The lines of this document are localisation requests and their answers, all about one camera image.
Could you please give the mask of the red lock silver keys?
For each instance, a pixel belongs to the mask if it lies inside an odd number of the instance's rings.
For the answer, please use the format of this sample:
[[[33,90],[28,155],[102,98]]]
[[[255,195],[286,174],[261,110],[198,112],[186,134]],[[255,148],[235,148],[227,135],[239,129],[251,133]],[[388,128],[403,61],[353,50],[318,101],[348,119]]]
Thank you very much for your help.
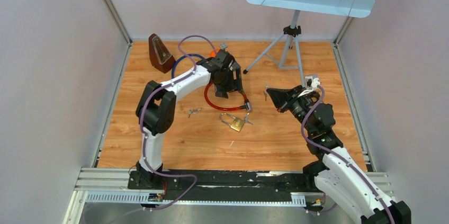
[[[265,84],[264,96],[265,96],[265,102],[267,102],[268,97],[269,97],[267,90],[269,89],[269,86],[268,86],[267,82],[265,82],[264,84]]]

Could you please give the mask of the red cable lock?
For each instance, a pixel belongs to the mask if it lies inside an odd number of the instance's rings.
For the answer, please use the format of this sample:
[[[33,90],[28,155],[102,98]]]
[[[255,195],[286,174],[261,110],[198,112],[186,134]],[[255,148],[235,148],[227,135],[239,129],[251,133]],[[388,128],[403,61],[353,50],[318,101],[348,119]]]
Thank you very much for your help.
[[[221,107],[221,106],[218,106],[218,105],[213,104],[213,103],[210,101],[209,97],[208,97],[208,91],[209,91],[209,88],[210,88],[212,85],[213,85],[212,83],[209,83],[209,84],[205,87],[204,93],[203,93],[205,101],[206,101],[207,104],[208,104],[209,106],[211,106],[212,108],[217,109],[217,110],[220,110],[220,111],[238,111],[238,110],[246,110],[247,113],[251,113],[251,112],[253,111],[253,108],[252,108],[252,106],[251,106],[251,103],[250,103],[250,101],[249,101],[249,99],[248,99],[248,97],[247,97],[247,95],[246,95],[246,93],[245,93],[244,90],[239,91],[239,93],[240,93],[240,94],[243,96],[243,98],[244,98],[244,104],[241,105],[241,106],[236,106],[236,107]]]

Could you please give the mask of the blue cable lock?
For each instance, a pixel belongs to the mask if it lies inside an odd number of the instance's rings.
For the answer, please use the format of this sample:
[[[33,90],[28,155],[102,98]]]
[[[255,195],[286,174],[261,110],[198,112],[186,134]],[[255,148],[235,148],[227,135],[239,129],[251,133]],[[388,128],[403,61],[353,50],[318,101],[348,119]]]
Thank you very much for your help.
[[[200,58],[200,59],[204,59],[204,57],[203,57],[202,55],[196,54],[196,53],[189,53],[188,56],[190,56],[190,57],[197,57],[197,58]],[[177,59],[177,60],[175,61],[174,65],[173,65],[173,67],[172,67],[172,71],[171,71],[171,79],[175,78],[175,69],[176,69],[176,66],[177,66],[183,59],[185,59],[185,58],[186,58],[186,56],[182,56],[182,57],[180,57],[179,59]]]

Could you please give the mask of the padlock silver keys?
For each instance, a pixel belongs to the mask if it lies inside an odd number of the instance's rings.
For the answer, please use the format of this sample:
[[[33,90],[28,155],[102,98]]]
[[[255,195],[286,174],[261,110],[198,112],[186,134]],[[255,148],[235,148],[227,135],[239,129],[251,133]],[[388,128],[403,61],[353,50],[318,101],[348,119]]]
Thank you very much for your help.
[[[244,116],[244,122],[253,125],[253,123],[251,123],[251,122],[249,121],[249,115],[250,115],[250,112],[247,112],[247,113],[245,114],[245,116]]]

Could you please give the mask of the brass padlock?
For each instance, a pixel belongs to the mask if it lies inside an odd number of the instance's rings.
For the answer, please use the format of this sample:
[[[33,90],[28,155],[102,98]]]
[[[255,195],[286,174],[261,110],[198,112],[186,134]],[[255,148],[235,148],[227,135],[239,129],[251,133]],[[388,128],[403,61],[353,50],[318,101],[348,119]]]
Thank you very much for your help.
[[[234,131],[241,132],[245,122],[243,119],[238,118],[232,114],[229,113],[221,113],[219,115],[219,120],[223,124],[227,125],[229,128],[231,128]]]

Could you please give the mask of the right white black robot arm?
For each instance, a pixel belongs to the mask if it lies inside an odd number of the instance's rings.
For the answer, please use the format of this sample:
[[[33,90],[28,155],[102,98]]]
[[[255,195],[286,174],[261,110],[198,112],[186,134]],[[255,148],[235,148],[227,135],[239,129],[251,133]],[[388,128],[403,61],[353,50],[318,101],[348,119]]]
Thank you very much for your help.
[[[278,112],[300,122],[300,132],[317,161],[303,168],[302,183],[309,191],[330,196],[355,223],[411,223],[410,207],[383,192],[352,159],[333,127],[333,106],[324,103],[325,90],[301,85],[292,89],[267,88]]]

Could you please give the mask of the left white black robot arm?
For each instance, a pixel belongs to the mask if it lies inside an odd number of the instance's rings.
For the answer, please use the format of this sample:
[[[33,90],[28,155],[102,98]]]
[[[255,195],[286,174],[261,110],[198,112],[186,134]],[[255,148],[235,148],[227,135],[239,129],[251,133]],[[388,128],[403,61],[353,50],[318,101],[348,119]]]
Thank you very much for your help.
[[[162,147],[166,131],[174,122],[176,104],[194,90],[212,84],[217,97],[242,94],[241,66],[229,52],[199,60],[183,74],[158,83],[149,81],[136,109],[142,133],[142,154],[136,164],[142,182],[155,189],[162,182]]]

